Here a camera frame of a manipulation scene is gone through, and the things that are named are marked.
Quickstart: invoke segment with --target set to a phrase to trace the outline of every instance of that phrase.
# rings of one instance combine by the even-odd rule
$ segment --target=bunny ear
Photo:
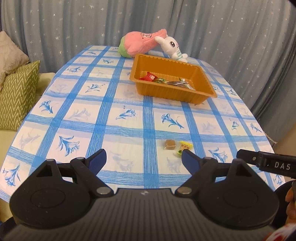
[[[155,36],[155,41],[157,42],[157,43],[159,43],[159,44],[162,44],[164,41],[165,41],[165,39],[164,38],[162,38],[162,37],[160,37],[160,36]]]

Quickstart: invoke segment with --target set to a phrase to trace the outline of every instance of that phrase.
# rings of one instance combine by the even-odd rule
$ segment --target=plush toy
[[[167,31],[161,29],[156,33],[145,34],[141,32],[129,32],[120,40],[118,52],[126,58],[133,58],[137,53],[147,53],[157,46],[155,37],[166,37]]]
[[[156,36],[155,41],[160,44],[163,51],[172,59],[179,60],[187,63],[188,55],[181,53],[179,49],[179,44],[173,37],[166,36],[162,38],[161,36]]]

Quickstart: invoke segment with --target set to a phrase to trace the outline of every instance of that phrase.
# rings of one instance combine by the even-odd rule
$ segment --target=hand
[[[289,202],[286,213],[288,218],[286,220],[286,224],[288,223],[296,223],[296,202],[294,202],[294,194],[292,188],[287,192],[286,202]]]

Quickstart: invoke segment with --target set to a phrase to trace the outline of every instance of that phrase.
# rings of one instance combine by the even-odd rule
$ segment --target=tablecloth
[[[133,59],[117,47],[89,46],[55,75],[22,123],[0,172],[0,197],[12,193],[46,158],[69,162],[100,148],[107,163],[98,176],[118,187],[174,191],[190,174],[164,141],[192,143],[198,156],[231,162],[239,149],[273,152],[263,130],[227,81],[209,64],[202,67],[218,97],[200,105],[141,96],[129,80]],[[163,56],[150,51],[149,54]],[[253,167],[274,190],[279,175]]]

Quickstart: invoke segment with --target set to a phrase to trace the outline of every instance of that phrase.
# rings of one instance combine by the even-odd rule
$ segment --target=red candy wrapper
[[[151,74],[150,72],[147,72],[147,75],[143,78],[140,78],[140,80],[146,80],[146,81],[153,81],[154,79],[157,79],[157,76],[154,74]]]

